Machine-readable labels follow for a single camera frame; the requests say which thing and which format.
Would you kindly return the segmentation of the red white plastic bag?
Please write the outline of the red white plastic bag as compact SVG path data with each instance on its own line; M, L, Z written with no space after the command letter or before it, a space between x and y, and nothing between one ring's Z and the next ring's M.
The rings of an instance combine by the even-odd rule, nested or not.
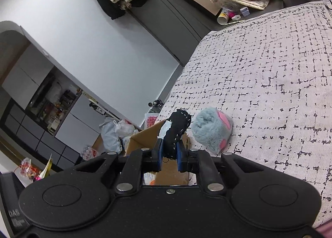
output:
M144 128L148 129L155 124L159 114L158 113L146 113L145 114L145 121L144 121Z

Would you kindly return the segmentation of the grey fluffy plush slipper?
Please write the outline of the grey fluffy plush slipper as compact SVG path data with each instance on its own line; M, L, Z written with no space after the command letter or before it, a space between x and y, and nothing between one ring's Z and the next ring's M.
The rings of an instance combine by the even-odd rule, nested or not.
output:
M232 129L232 119L212 107L200 111L191 124L195 140L213 154L219 154L226 148Z

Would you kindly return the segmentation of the grey shelf cabinet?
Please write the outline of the grey shelf cabinet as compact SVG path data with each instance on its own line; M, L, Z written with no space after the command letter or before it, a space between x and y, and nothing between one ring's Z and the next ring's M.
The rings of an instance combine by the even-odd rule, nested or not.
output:
M40 162L52 159L55 171L82 162L104 121L83 89L32 44L19 53L1 87L10 96L4 132Z

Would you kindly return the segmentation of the paper cup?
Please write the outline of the paper cup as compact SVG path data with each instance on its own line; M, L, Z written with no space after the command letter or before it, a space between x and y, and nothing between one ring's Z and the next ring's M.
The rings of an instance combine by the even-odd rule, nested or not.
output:
M220 25L227 25L227 23L229 21L229 14L231 12L232 12L232 8L229 8L229 7L222 8L222 11L220 12L220 14L217 18L217 22Z

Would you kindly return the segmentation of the black felt stitched toy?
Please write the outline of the black felt stitched toy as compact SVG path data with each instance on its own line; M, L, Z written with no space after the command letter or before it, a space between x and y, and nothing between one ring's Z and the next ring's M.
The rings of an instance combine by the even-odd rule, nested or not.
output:
M182 136L191 124L191 115L184 109L177 109L161 126L156 147L160 158L180 160L184 151Z

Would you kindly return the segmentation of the white garbage bags pile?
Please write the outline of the white garbage bags pile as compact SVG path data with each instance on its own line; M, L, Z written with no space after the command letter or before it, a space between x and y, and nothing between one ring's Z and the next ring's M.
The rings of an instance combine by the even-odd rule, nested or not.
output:
M127 151L131 136L138 133L138 130L125 120L116 121L111 117L106 117L99 128L104 149L118 154Z

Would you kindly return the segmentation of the white black patterned bedspread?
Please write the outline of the white black patterned bedspread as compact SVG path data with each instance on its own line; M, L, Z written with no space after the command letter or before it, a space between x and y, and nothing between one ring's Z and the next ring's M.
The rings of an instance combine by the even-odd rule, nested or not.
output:
M331 1L208 33L159 114L214 107L233 121L229 152L309 182L315 226L331 220Z

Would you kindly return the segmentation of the dark grey wardrobe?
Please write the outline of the dark grey wardrobe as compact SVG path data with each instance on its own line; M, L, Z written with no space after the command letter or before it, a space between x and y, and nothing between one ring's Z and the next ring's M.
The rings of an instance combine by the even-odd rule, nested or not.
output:
M185 0L148 0L131 13L181 66L207 33L221 28L217 16L210 17Z

